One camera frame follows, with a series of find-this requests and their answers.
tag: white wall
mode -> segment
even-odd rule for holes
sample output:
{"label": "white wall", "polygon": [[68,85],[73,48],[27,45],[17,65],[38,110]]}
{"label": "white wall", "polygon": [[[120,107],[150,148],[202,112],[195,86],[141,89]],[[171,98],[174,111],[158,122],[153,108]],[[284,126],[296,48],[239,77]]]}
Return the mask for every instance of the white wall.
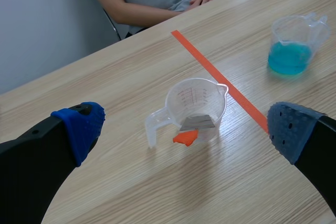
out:
{"label": "white wall", "polygon": [[0,94],[117,41],[96,0],[0,0]]}

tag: measuring cup handle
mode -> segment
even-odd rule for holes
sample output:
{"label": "measuring cup handle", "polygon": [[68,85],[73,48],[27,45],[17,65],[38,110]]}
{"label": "measuring cup handle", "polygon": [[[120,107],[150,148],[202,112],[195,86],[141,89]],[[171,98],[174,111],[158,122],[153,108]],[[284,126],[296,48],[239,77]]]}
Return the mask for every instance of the measuring cup handle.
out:
{"label": "measuring cup handle", "polygon": [[150,114],[146,118],[145,121],[146,134],[150,148],[153,148],[156,145],[157,129],[172,123],[173,121],[170,118],[170,115],[166,107]]}

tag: orange piece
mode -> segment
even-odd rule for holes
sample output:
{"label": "orange piece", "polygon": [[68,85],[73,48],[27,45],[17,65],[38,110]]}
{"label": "orange piece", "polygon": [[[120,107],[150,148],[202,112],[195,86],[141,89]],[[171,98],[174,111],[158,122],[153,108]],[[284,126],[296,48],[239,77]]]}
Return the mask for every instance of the orange piece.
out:
{"label": "orange piece", "polygon": [[172,35],[181,45],[187,49],[191,55],[218,81],[218,83],[226,84],[229,87],[229,94],[238,104],[260,125],[260,127],[268,133],[266,117],[228,80],[211,62],[201,54],[178,30],[172,32]]}
{"label": "orange piece", "polygon": [[198,137],[198,130],[182,132],[173,138],[174,143],[185,144],[185,146],[190,146]]}

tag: blue gripper pad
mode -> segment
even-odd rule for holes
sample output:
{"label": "blue gripper pad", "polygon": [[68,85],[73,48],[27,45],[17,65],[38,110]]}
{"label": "blue gripper pad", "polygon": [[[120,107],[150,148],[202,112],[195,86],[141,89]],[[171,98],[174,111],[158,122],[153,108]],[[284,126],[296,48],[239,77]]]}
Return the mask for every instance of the blue gripper pad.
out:
{"label": "blue gripper pad", "polygon": [[92,106],[89,115],[71,109],[61,109],[51,115],[63,120],[77,167],[86,159],[92,143],[100,136],[105,121],[104,108],[95,102],[83,102]]}
{"label": "blue gripper pad", "polygon": [[301,105],[278,102],[268,111],[270,139],[292,165],[299,159],[316,122],[325,114]]}

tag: orange tape line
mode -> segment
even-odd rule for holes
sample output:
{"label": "orange tape line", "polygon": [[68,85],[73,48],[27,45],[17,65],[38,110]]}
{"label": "orange tape line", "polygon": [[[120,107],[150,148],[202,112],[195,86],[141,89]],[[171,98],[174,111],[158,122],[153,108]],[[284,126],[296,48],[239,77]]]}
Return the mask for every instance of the orange tape line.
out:
{"label": "orange tape line", "polygon": [[208,61],[179,31],[173,31],[172,35],[187,49],[192,56],[218,81],[229,87],[229,94],[238,104],[260,125],[268,134],[266,117],[242,94],[236,87],[226,79],[214,65]]}

